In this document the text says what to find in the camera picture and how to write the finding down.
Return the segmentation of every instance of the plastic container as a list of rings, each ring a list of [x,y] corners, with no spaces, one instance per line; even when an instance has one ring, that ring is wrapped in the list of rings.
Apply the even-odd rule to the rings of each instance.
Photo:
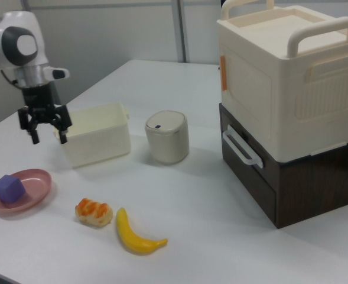
[[[177,111],[158,112],[148,119],[145,131],[155,160],[173,164],[188,154],[188,122],[184,114]]]
[[[292,6],[218,20],[222,105],[278,162],[348,143],[348,17]]]
[[[73,125],[64,152],[73,167],[111,159],[131,151],[128,112],[116,102],[71,112]],[[59,139],[58,131],[54,135]]]

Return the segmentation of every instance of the wooden drawer unit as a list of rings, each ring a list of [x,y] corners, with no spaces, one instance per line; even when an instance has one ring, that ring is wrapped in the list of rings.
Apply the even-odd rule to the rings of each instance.
[[[279,163],[222,104],[220,122],[224,160],[277,228],[348,205],[348,144]],[[255,158],[239,145],[240,139],[261,159],[260,166],[259,162],[248,165],[241,160],[240,154],[247,163],[254,163]]]

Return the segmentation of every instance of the container lid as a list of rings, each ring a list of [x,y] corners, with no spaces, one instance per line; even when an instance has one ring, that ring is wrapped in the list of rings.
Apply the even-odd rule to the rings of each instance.
[[[220,23],[262,50],[279,58],[287,58],[288,41],[296,31],[331,19],[335,20],[310,9],[294,6],[243,15]],[[303,39],[298,46],[298,52],[328,48],[345,41],[344,31],[335,30]]]
[[[178,131],[186,120],[180,112],[160,111],[148,119],[146,126],[156,133],[169,134]]]

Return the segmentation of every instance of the orange tag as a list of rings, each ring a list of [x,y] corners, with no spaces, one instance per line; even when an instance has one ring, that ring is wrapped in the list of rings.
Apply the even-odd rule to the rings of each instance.
[[[225,56],[220,56],[220,71],[221,71],[221,89],[222,91],[227,90],[227,82],[226,82],[226,63]]]

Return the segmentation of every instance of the drawer handle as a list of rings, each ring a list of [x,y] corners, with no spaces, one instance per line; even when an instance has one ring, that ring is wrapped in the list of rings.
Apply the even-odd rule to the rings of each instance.
[[[238,145],[240,145],[248,155],[250,155],[251,159],[246,158],[245,155],[242,154],[242,152],[235,146],[233,141],[230,140],[230,138],[228,137],[229,135],[235,139]],[[241,161],[243,161],[245,164],[248,164],[249,166],[257,164],[261,169],[263,168],[262,159],[254,152],[254,150],[251,149],[251,147],[243,140],[243,138],[238,135],[233,127],[228,125],[227,130],[222,133],[222,137],[230,146],[230,148],[238,155]]]

